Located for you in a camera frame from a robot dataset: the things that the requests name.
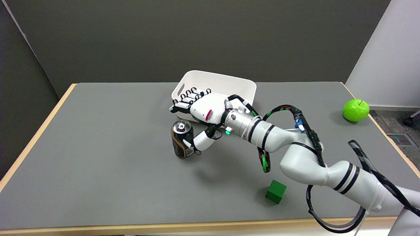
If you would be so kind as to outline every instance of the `robotic arm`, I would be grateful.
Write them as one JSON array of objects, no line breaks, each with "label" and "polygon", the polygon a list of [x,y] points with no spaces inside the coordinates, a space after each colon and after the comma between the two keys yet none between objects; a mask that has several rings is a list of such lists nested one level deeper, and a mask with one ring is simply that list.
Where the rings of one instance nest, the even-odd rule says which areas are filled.
[{"label": "robotic arm", "polygon": [[[322,160],[323,146],[316,133],[307,125],[302,112],[290,105],[279,106],[263,118],[255,109],[237,95],[225,97],[222,94],[206,92],[195,88],[182,101],[174,100],[171,112],[190,113],[199,123],[208,126],[190,142],[184,143],[195,151],[204,151],[218,138],[215,133],[223,125],[227,134],[235,134],[258,147],[260,161],[265,172],[270,171],[269,154],[290,145],[280,162],[281,171],[290,179],[308,185],[307,203],[309,213],[328,231],[335,233],[350,232],[361,222],[365,209],[373,212],[403,208],[391,235],[418,235],[420,232],[420,193],[394,186],[380,174],[369,161],[362,148],[354,140],[349,145],[358,155],[362,168],[339,161],[327,167]],[[239,99],[244,107],[233,109],[231,100]],[[293,113],[296,128],[300,133],[285,131],[269,122],[267,118],[274,112],[289,110]],[[348,224],[331,225],[321,220],[313,211],[310,190],[313,185],[328,186],[361,207],[357,216]]]}]

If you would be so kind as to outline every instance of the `black can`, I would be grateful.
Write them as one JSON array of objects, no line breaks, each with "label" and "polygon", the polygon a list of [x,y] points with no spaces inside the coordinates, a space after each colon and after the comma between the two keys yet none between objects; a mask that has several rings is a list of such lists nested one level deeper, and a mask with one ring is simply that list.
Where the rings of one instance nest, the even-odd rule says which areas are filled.
[{"label": "black can", "polygon": [[173,123],[171,128],[172,145],[175,154],[179,158],[186,158],[194,153],[183,142],[183,139],[191,142],[194,139],[194,130],[191,123],[186,120],[178,120]]}]

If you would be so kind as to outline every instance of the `gray wall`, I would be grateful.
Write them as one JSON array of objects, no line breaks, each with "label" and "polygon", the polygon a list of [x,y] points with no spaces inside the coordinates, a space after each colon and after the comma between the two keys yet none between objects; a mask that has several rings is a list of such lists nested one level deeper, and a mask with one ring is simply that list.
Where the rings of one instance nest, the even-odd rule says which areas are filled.
[{"label": "gray wall", "polygon": [[0,3],[0,179],[58,101],[46,75]]},{"label": "gray wall", "polygon": [[61,96],[71,83],[349,77],[390,0],[7,0]]}]

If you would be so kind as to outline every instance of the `green cube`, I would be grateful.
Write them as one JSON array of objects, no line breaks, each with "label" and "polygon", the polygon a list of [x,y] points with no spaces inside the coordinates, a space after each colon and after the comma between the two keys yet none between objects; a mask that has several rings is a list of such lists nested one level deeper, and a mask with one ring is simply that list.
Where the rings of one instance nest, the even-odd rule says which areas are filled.
[{"label": "green cube", "polygon": [[286,185],[273,180],[271,181],[270,187],[268,188],[265,197],[271,200],[272,202],[279,204],[281,199],[283,198],[286,188]]}]

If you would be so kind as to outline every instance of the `blue connector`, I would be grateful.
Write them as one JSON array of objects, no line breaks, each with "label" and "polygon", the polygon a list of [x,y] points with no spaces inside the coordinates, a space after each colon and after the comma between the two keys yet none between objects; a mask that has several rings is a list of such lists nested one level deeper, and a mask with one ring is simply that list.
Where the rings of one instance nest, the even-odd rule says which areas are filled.
[{"label": "blue connector", "polygon": [[299,130],[299,132],[301,133],[301,134],[303,134],[304,132],[305,132],[305,128],[303,127],[303,122],[302,122],[302,119],[299,119],[299,120],[296,120],[295,121],[295,125],[294,125],[294,127],[297,129],[297,130]]}]

